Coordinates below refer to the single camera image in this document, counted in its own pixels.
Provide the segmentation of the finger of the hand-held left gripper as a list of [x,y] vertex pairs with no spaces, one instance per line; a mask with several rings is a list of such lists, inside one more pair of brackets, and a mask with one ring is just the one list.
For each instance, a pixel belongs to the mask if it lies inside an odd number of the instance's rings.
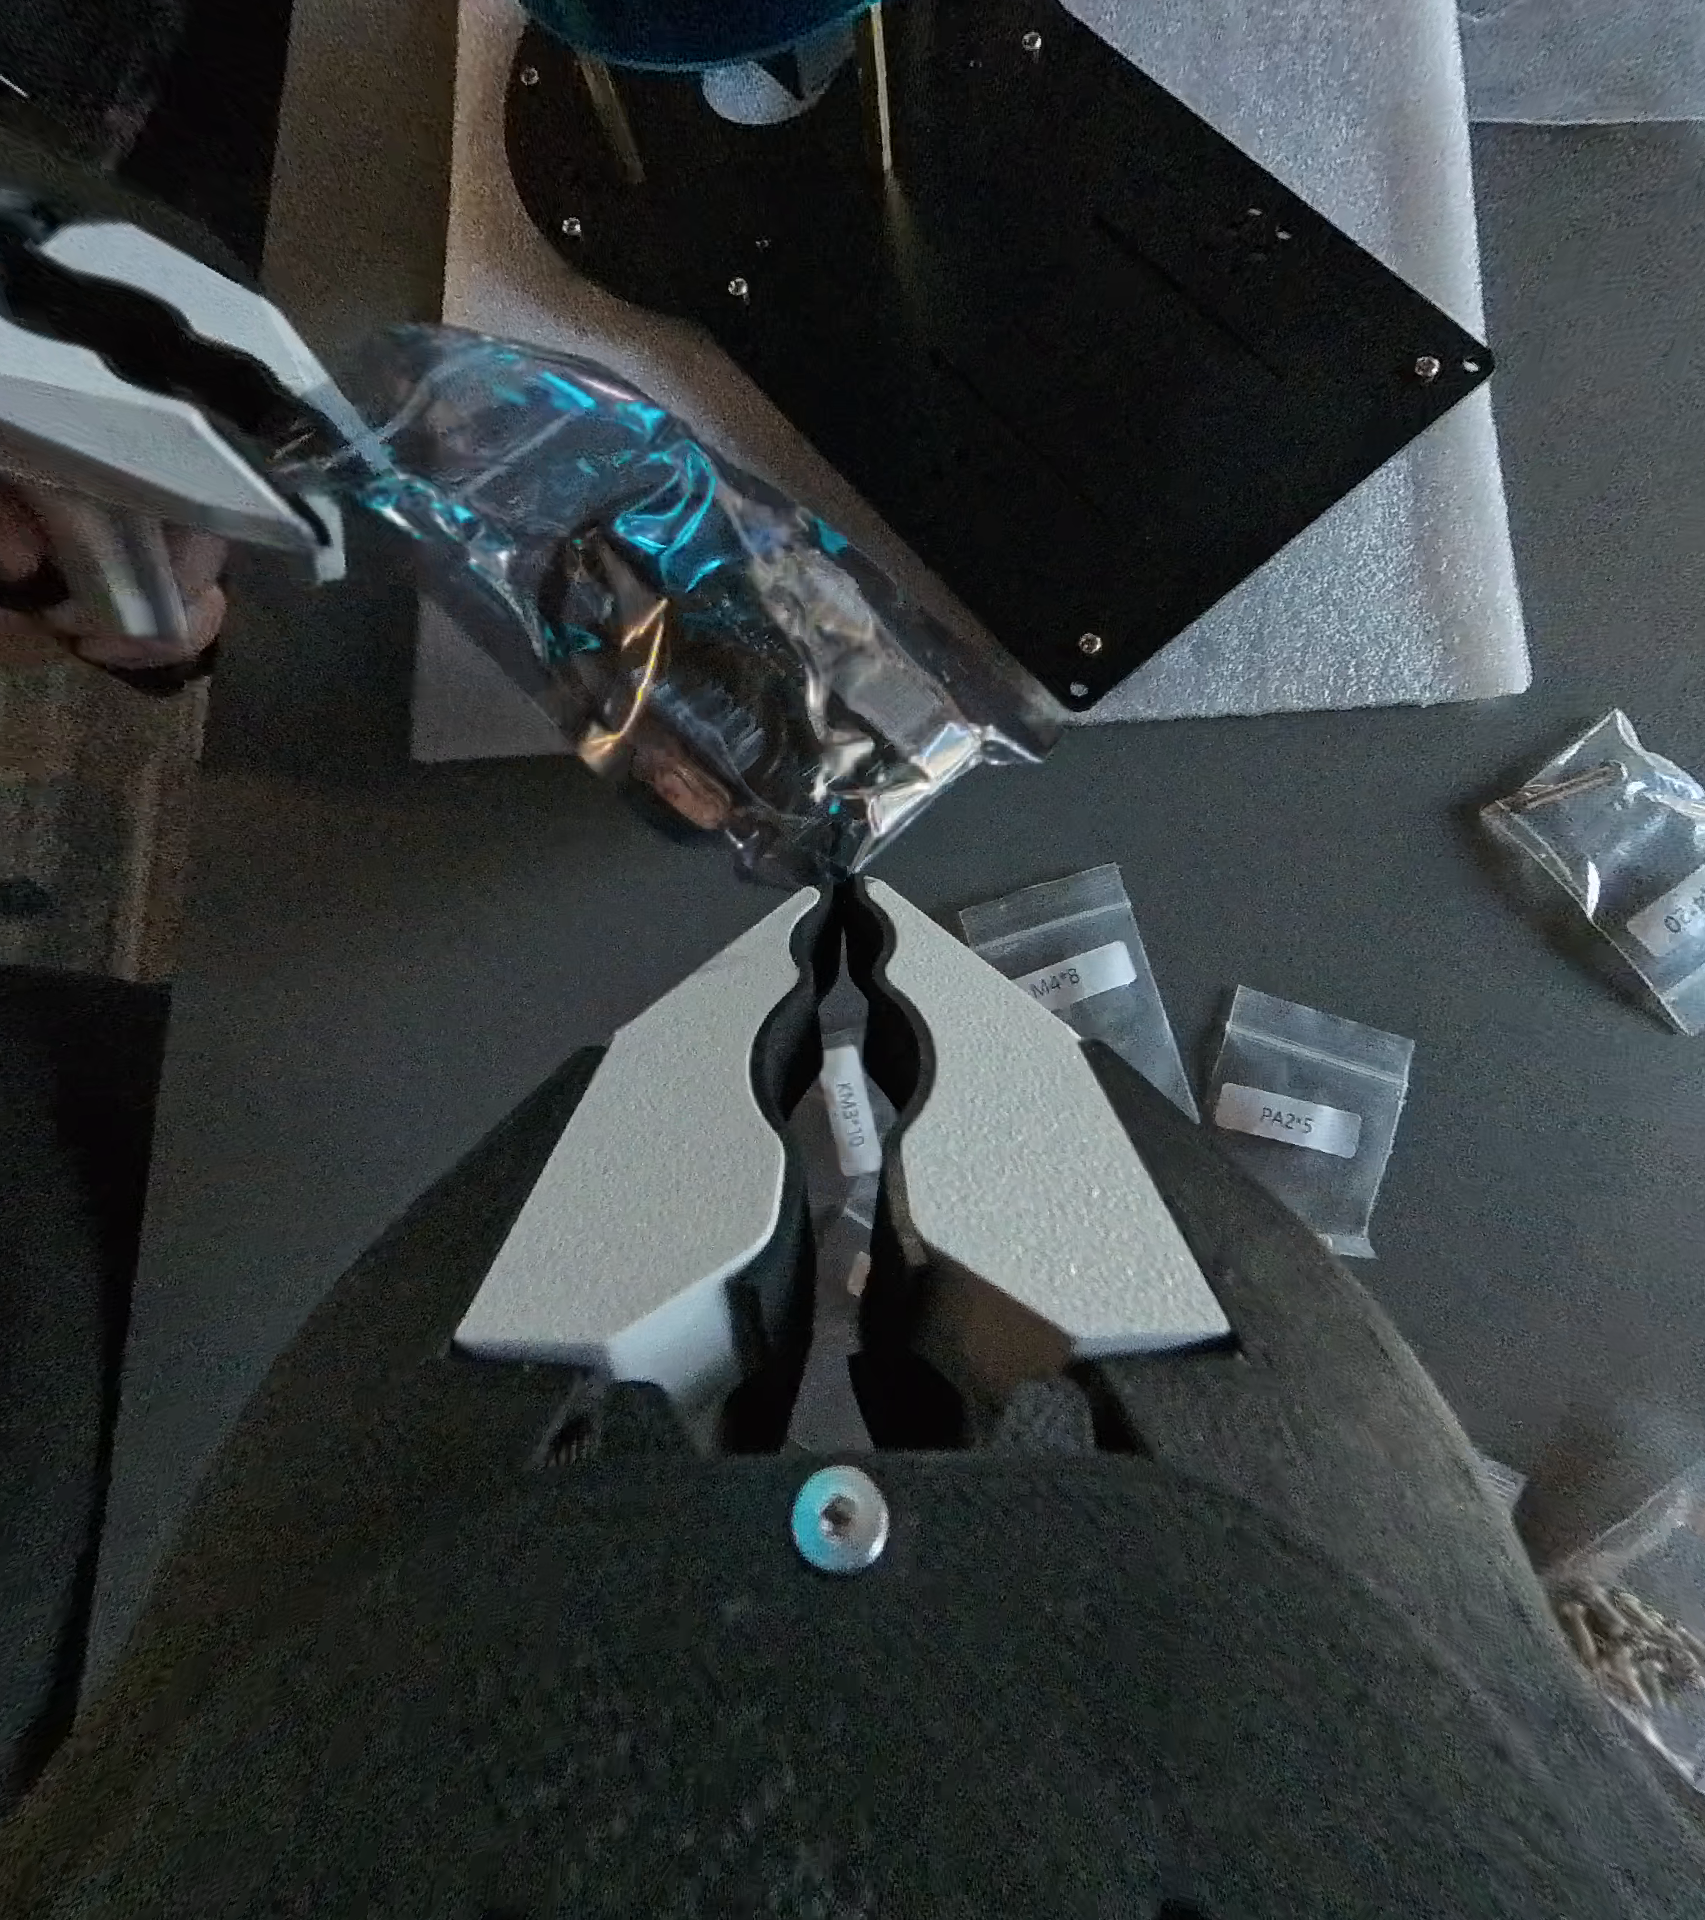
[[77,339],[161,395],[194,403],[267,454],[363,450],[371,428],[259,291],[124,220],[38,242]]
[[0,473],[344,573],[336,510],[308,510],[194,403],[136,387],[91,350],[0,316]]

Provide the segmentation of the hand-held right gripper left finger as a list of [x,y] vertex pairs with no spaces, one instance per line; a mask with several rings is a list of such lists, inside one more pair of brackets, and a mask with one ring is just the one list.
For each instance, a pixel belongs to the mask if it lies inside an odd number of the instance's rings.
[[805,885],[615,1029],[527,1187],[454,1347],[663,1388],[685,1411],[761,1369],[789,1315],[774,1239],[802,1182],[786,1130],[820,1064],[830,895]]

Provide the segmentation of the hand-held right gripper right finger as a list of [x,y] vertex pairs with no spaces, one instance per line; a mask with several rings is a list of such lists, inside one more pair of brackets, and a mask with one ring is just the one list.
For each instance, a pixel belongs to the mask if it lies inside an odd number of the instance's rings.
[[860,1306],[877,1411],[967,1411],[1231,1341],[1079,1033],[886,881],[860,883],[864,1072],[893,1108]]

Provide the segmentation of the labelled screw packet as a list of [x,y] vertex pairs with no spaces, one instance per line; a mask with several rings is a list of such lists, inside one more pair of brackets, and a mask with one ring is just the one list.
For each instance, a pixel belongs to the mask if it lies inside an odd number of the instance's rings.
[[819,1075],[799,1109],[819,1284],[824,1304],[848,1312],[864,1296],[884,1139],[894,1120],[891,1100],[864,1067],[863,1046],[860,1023],[828,1023]]

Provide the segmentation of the dark parts bag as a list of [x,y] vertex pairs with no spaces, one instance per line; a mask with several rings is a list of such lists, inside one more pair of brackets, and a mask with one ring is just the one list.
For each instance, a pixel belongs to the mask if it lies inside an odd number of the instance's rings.
[[298,455],[594,776],[782,885],[860,872],[1062,712],[805,503],[597,361],[407,322]]

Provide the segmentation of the blue toy robot arm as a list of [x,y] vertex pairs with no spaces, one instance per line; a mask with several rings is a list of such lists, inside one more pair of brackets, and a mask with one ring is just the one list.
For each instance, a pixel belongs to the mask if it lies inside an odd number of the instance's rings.
[[837,35],[866,1],[522,1],[526,18],[610,68],[693,74],[782,57]]

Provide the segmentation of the dark grey desk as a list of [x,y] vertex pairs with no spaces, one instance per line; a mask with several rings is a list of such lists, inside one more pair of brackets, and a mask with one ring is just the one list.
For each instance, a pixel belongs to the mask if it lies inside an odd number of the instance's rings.
[[[1609,708],[1705,781],[1705,124],[1480,125],[1488,403],[1529,691],[1089,726],[882,863],[933,909],[1114,859],[1173,1016],[1408,1033],[1362,1273],[1544,1558],[1705,1449],[1705,1033],[1502,888],[1479,803]],[[574,764],[407,755],[406,562],[240,573],[209,685],[91,1679],[336,1276],[577,1044],[767,906]]]

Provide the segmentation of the scattered small clear zip bags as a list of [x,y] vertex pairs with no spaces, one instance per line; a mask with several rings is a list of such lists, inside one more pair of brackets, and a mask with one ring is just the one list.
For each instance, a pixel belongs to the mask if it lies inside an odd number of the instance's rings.
[[1555,1563],[1705,1456],[1705,124],[1468,145],[1531,684],[1077,727],[940,897],[1114,859],[1189,1035],[1415,1038],[1362,1273]]

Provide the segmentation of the black metal base plate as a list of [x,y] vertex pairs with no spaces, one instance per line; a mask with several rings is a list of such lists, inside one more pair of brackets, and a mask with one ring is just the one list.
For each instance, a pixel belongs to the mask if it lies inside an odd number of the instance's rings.
[[518,54],[529,224],[705,331],[1074,715],[1492,367],[1062,4],[869,4],[705,72],[529,20]]

